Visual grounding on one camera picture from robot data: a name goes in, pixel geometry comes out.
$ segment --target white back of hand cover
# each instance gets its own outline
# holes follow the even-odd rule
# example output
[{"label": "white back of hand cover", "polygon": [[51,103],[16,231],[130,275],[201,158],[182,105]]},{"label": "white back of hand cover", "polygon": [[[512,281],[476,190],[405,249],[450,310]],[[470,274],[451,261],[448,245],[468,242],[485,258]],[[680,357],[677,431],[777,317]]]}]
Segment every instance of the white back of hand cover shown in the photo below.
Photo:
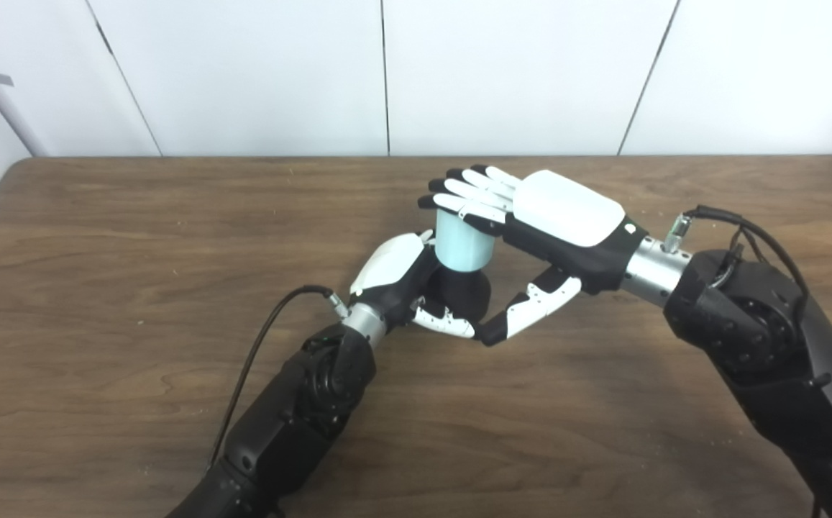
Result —
[{"label": "white back of hand cover", "polygon": [[518,185],[515,219],[576,246],[602,242],[626,216],[619,203],[553,171],[537,171]]}]

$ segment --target metal cylinder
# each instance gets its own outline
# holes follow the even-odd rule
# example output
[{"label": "metal cylinder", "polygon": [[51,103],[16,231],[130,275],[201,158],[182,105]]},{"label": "metal cylinder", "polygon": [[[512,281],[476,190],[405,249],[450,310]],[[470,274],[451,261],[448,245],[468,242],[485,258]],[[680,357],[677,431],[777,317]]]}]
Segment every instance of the metal cylinder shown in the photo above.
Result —
[{"label": "metal cylinder", "polygon": [[646,236],[627,263],[620,288],[663,308],[690,261],[688,252],[666,253],[661,242]]}]

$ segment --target table surface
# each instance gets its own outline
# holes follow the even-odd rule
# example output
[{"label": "table surface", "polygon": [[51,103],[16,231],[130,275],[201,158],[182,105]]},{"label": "table surface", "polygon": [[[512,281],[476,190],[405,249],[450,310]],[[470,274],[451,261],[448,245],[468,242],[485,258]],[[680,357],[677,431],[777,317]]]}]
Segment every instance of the table surface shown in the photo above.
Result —
[{"label": "table surface", "polygon": [[[432,226],[415,204],[429,179],[478,161],[573,177],[657,235],[696,203],[741,212],[832,318],[832,157],[26,160],[0,184],[0,516],[165,515],[275,302],[304,283],[344,293],[383,240]],[[731,228],[691,233],[699,250]],[[494,310],[543,268],[497,246]],[[288,307],[245,393],[330,322],[318,299]],[[407,327],[376,360],[288,516],[809,512],[705,356],[625,293],[492,348]]]}]

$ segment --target panel seam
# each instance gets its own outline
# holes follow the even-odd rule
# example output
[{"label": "panel seam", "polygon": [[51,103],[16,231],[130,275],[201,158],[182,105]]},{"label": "panel seam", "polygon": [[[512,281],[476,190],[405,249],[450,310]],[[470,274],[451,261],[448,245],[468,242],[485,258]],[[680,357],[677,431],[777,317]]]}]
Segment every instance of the panel seam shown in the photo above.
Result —
[{"label": "panel seam", "polygon": [[646,95],[646,88],[649,87],[649,79],[652,79],[652,73],[655,71],[655,65],[659,62],[659,56],[662,55],[662,50],[665,49],[665,40],[668,40],[668,34],[672,31],[672,23],[675,23],[675,15],[678,14],[678,6],[681,6],[681,0],[675,2],[675,8],[672,9],[672,16],[668,17],[668,25],[665,26],[665,33],[662,34],[662,40],[659,42],[659,48],[655,50],[655,57],[652,58],[652,65],[649,66],[649,73],[646,74],[646,80],[643,81],[643,88],[639,91],[639,98],[636,98],[636,105],[633,107],[633,114],[630,114],[630,121],[626,124],[626,131],[623,132],[623,138],[620,140],[620,147],[617,147],[617,156],[623,153],[623,146],[626,144],[626,138],[630,135],[630,129],[633,127],[633,121],[636,120],[636,114],[639,113],[639,105]]}]

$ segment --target robot forearm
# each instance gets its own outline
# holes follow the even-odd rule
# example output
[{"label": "robot forearm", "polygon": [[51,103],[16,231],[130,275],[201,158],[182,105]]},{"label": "robot forearm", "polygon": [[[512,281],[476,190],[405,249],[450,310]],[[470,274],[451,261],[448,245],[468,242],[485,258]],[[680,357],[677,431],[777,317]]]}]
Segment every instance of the robot forearm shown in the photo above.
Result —
[{"label": "robot forearm", "polygon": [[234,424],[223,455],[168,516],[278,514],[278,500],[314,472],[374,373],[372,345],[359,330],[334,324],[308,338]]}]

